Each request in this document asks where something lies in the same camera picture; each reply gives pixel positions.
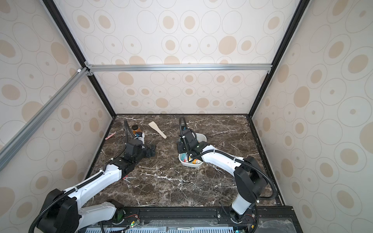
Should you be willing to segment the white plastic storage box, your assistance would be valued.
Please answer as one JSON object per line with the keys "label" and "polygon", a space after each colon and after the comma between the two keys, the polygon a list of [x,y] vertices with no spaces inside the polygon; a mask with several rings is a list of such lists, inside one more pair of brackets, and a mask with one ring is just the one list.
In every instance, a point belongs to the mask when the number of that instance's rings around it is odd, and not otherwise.
{"label": "white plastic storage box", "polygon": [[[202,141],[207,142],[207,137],[205,135],[197,133],[196,136],[197,136],[198,142],[202,142]],[[186,153],[180,153],[178,155],[178,159],[183,166],[190,167],[190,168],[199,168],[204,163],[203,161],[198,160],[198,159],[194,159],[193,161],[189,162],[187,160],[186,155],[187,155]]]}

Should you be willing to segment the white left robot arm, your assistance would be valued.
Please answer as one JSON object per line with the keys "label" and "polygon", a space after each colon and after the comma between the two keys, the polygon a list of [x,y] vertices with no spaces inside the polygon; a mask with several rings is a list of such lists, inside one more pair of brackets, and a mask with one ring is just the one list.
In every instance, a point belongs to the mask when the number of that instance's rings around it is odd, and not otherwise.
{"label": "white left robot arm", "polygon": [[122,208],[120,203],[110,201],[91,207],[84,205],[103,189],[127,176],[142,159],[155,156],[155,152],[156,146],[145,145],[142,138],[130,140],[124,150],[95,175],[63,191],[51,191],[28,231],[75,233],[93,223],[112,219]]}

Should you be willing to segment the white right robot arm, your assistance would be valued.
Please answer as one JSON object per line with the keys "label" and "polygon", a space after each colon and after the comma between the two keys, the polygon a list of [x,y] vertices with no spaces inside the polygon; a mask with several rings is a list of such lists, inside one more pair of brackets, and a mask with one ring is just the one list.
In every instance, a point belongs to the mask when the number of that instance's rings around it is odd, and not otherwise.
{"label": "white right robot arm", "polygon": [[199,141],[197,134],[186,126],[182,126],[179,137],[178,152],[185,153],[188,161],[197,159],[213,164],[234,177],[238,194],[228,213],[234,223],[240,223],[246,211],[252,209],[257,201],[276,198],[277,190],[273,180],[252,156],[237,157],[218,150],[205,141]]}

